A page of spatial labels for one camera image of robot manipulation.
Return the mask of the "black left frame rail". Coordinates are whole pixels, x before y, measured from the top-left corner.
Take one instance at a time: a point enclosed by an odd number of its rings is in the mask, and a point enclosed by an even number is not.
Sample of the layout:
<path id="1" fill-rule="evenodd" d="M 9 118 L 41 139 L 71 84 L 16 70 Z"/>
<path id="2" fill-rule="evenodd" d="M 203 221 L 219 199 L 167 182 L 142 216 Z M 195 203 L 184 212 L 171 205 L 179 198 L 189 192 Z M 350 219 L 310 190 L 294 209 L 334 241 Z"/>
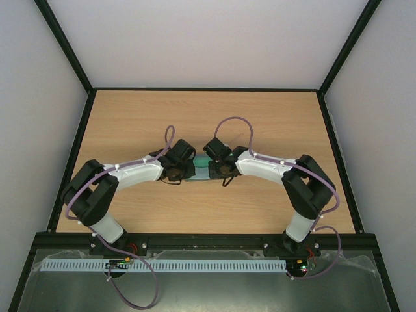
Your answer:
<path id="1" fill-rule="evenodd" d="M 66 167 L 64 169 L 62 180 L 58 189 L 57 197 L 55 199 L 55 203 L 52 208 L 51 216 L 49 218 L 49 222 L 48 222 L 47 229 L 46 229 L 48 233 L 54 233 L 57 230 L 57 225 L 59 222 L 60 214 L 64 206 L 64 202 L 62 201 L 60 196 L 64 188 L 70 182 L 71 176 L 73 174 L 75 163 L 78 158 L 79 150 L 81 148 L 83 137 L 85 135 L 86 127 L 87 127 L 88 120 L 92 111 L 92 107 L 94 104 L 97 91 L 98 91 L 97 88 L 94 88 L 91 92 L 88 93 L 88 97 L 84 105 L 81 119 L 79 121 L 77 131 L 75 133 L 75 138 L 71 146 L 70 154 L 68 156 L 68 161 L 66 163 Z"/>

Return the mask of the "black frame post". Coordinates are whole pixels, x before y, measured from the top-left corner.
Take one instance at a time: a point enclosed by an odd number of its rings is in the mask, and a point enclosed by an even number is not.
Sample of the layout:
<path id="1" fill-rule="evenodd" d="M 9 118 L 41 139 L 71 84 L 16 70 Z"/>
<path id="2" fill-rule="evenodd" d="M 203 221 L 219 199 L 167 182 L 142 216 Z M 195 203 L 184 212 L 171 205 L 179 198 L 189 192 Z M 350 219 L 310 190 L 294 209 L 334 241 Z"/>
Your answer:
<path id="1" fill-rule="evenodd" d="M 328 74 L 324 78 L 318 90 L 318 96 L 320 98 L 323 98 L 330 89 L 330 86 L 334 82 L 335 78 L 337 77 L 338 73 L 340 72 L 348 56 L 352 52 L 354 46 L 358 42 L 360 36 L 369 24 L 371 18 L 373 17 L 381 2 L 382 0 L 367 1 L 364 9 L 361 11 L 359 18 L 355 22 L 352 30 L 350 31 L 350 34 L 348 35 L 345 43 L 343 44 L 340 52 L 335 58 L 334 63 L 332 64 Z"/>
<path id="2" fill-rule="evenodd" d="M 34 0 L 36 6 L 38 7 L 41 15 L 43 16 L 45 22 L 47 23 L 49 29 L 53 33 L 57 43 L 59 44 L 62 52 L 65 54 L 68 62 L 70 63 L 73 71 L 75 72 L 79 82 L 84 88 L 87 94 L 90 94 L 94 87 L 92 86 L 90 80 L 87 77 L 75 51 L 73 50 L 67 36 L 65 35 L 55 13 L 50 7 L 48 1 L 46 0 Z"/>

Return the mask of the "black back right frame post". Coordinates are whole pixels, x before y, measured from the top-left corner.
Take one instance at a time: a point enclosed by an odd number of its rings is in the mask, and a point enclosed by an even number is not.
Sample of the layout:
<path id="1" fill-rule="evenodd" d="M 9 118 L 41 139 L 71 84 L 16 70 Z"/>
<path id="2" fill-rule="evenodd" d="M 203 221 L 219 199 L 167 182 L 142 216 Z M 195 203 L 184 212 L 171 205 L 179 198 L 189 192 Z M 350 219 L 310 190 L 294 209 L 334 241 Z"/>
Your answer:
<path id="1" fill-rule="evenodd" d="M 369 24 L 371 18 L 373 17 L 381 2 L 382 0 L 367 1 L 364 9 L 361 11 L 359 18 L 355 22 L 352 30 L 350 31 L 350 34 L 348 35 L 345 43 L 343 44 L 340 52 L 335 58 L 334 63 L 332 64 L 328 74 L 324 78 L 318 90 L 318 96 L 320 98 L 323 98 L 330 89 L 330 86 L 334 82 L 335 78 L 337 77 L 338 73 L 340 72 L 348 56 L 352 52 L 354 46 L 358 42 L 360 36 Z"/>

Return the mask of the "black back left frame post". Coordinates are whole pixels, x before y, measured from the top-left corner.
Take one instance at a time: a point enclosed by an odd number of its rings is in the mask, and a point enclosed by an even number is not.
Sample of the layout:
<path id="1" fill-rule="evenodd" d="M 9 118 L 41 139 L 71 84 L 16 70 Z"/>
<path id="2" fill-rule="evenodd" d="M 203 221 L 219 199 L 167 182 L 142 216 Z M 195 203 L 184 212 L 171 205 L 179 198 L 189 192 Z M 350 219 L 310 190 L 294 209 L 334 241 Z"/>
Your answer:
<path id="1" fill-rule="evenodd" d="M 79 82 L 84 88 L 87 94 L 90 94 L 94 87 L 92 86 L 90 80 L 87 77 L 75 51 L 73 50 L 67 36 L 65 35 L 55 13 L 50 7 L 48 1 L 46 0 L 34 0 L 36 6 L 38 7 L 41 15 L 43 16 L 45 22 L 47 23 L 49 29 L 53 33 L 57 43 L 59 44 L 62 52 L 65 54 L 68 62 L 70 63 L 73 71 L 75 72 Z"/>

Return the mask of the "grey-green glasses case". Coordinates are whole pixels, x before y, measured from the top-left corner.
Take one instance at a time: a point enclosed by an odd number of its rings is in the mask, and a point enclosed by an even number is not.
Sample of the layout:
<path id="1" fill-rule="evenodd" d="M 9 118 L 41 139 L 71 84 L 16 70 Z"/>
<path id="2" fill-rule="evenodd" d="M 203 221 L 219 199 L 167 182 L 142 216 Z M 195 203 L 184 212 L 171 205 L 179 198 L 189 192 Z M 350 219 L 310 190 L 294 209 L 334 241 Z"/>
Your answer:
<path id="1" fill-rule="evenodd" d="M 209 162 L 211 158 L 204 153 L 197 154 L 193 159 L 195 174 L 186 181 L 207 181 L 209 176 Z"/>

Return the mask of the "grey metal front tray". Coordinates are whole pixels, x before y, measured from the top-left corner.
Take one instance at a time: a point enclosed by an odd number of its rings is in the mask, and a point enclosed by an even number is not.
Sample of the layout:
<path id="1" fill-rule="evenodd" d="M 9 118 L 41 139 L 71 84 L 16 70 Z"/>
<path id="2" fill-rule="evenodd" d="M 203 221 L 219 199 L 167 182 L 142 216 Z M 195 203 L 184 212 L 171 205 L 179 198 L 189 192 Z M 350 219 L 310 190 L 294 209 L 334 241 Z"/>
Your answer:
<path id="1" fill-rule="evenodd" d="M 287 273 L 41 272 L 46 259 L 104 259 L 79 250 L 36 253 L 19 311 L 389 311 L 369 252 L 324 252 Z M 279 260 L 254 252 L 164 251 L 153 259 Z"/>

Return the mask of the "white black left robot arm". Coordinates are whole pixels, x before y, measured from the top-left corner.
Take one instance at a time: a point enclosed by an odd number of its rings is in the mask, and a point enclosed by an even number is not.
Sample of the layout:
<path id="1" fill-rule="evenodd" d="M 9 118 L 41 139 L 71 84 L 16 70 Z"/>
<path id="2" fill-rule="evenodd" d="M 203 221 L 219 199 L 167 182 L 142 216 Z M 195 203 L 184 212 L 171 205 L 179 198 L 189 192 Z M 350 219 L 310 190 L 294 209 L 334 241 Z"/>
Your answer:
<path id="1" fill-rule="evenodd" d="M 122 164 L 87 161 L 60 195 L 66 205 L 66 217 L 90 228 L 92 255 L 115 256 L 122 250 L 144 255 L 143 247 L 128 242 L 128 233 L 109 211 L 114 195 L 139 183 L 163 181 L 180 184 L 195 174 L 196 150 L 183 139 L 174 146 L 154 151 L 142 158 Z"/>

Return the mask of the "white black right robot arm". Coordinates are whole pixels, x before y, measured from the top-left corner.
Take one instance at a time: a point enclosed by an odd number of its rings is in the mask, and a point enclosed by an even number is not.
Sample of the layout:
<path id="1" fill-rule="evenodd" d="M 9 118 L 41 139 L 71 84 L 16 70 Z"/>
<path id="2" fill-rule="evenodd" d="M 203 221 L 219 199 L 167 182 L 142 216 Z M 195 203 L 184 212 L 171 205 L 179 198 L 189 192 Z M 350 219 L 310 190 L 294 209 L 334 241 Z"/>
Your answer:
<path id="1" fill-rule="evenodd" d="M 237 176 L 254 176 L 282 185 L 294 209 L 294 214 L 282 234 L 282 248 L 299 254 L 306 239 L 325 213 L 323 208 L 340 198 L 331 179 L 309 155 L 298 159 L 282 159 L 256 153 L 243 146 L 230 149 L 214 137 L 203 151 L 211 159 L 209 169 L 223 180 L 223 186 Z"/>

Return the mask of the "black front frame rail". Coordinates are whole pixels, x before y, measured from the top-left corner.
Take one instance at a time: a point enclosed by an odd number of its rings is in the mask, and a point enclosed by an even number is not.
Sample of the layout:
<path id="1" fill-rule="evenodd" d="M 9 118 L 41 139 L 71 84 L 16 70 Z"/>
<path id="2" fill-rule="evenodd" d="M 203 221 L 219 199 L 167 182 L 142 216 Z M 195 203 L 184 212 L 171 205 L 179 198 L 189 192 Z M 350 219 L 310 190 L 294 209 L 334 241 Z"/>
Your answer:
<path id="1" fill-rule="evenodd" d="M 335 234 L 311 234 L 304 243 L 286 249 L 281 234 L 271 235 L 197 235 L 125 233 L 113 247 L 135 251 L 140 256 L 165 250 L 186 251 L 260 251 L 266 257 L 302 259 L 323 251 L 337 250 Z M 87 233 L 39 232 L 35 235 L 29 254 L 38 250 L 86 250 L 91 255 L 111 256 L 115 253 Z"/>

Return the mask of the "black back frame rail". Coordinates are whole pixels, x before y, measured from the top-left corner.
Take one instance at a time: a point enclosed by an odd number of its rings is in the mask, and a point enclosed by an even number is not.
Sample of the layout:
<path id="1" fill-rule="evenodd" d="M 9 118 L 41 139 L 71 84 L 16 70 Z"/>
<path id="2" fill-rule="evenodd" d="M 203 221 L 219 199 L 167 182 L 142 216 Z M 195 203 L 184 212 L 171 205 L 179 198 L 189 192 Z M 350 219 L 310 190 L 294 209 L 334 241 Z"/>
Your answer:
<path id="1" fill-rule="evenodd" d="M 314 88 L 197 88 L 197 87 L 95 87 L 94 90 L 111 91 L 189 91 L 189 92 L 318 92 Z"/>

